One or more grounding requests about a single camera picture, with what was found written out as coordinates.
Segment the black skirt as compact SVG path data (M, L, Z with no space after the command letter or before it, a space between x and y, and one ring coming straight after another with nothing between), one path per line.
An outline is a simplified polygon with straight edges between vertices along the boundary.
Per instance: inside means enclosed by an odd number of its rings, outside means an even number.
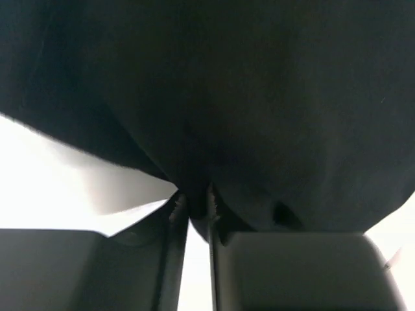
M413 1L2 1L1 112L258 231L414 192Z

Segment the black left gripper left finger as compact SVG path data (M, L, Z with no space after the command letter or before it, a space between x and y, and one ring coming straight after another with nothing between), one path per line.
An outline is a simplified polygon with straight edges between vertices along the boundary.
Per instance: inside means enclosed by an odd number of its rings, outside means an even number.
M2 310L176 310L187 237L183 194L115 236L1 231Z

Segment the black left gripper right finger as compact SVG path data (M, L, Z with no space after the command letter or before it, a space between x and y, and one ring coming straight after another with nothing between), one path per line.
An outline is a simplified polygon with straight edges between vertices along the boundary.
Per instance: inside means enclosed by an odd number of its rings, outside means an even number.
M207 191L215 310L413 310L414 200L367 233L260 232Z

